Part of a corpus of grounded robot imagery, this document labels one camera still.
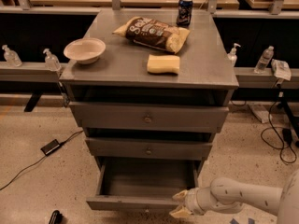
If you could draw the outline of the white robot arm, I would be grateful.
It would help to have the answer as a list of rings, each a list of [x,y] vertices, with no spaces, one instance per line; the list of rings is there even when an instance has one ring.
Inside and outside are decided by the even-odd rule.
[[[277,224],[299,224],[299,170],[293,172],[283,188],[252,185],[231,178],[215,178],[209,187],[183,190],[173,196],[178,207],[174,218],[203,215],[207,211],[234,214],[248,204],[277,217]]]

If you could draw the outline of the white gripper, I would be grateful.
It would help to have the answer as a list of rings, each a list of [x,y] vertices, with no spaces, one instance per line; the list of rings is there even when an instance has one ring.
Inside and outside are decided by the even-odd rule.
[[[203,215],[210,209],[211,205],[209,188],[185,189],[176,193],[172,199],[176,202],[183,202],[185,199],[185,206],[179,205],[169,212],[169,215],[173,218],[187,218],[191,214]]]

